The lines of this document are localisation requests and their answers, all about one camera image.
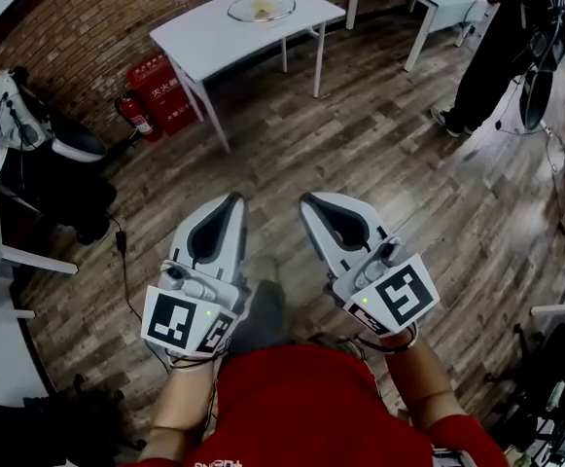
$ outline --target fire extinguisher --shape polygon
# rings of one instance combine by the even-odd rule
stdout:
[[[133,90],[117,99],[114,105],[118,113],[134,128],[137,128],[149,142],[156,142],[163,135],[160,129],[155,128],[152,116],[148,114],[144,104],[137,98]]]

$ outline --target fire extinguisher label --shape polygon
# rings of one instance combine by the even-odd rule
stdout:
[[[147,135],[153,130],[153,127],[146,122],[141,114],[139,116],[131,118],[131,121],[142,135]]]

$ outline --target red shirt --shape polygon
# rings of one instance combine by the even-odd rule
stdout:
[[[466,451],[478,467],[507,459],[466,415],[421,432],[388,413],[360,360],[332,349],[287,345],[235,357],[218,379],[215,433],[188,467],[433,465],[432,444]],[[175,467],[149,459],[138,467]]]

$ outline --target transparent plate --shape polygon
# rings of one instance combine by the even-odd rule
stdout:
[[[295,7],[295,0],[237,0],[228,8],[228,15],[241,22],[268,22],[285,18]]]

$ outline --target person wearing red shirt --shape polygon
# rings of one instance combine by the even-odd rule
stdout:
[[[215,432],[201,441],[214,363],[177,363],[137,467],[507,467],[499,447],[460,407],[426,342],[385,357],[412,427],[388,413],[360,358],[336,344],[287,336],[284,292],[272,281],[274,270],[267,276],[221,365]],[[409,342],[409,331],[381,340],[384,347]]]

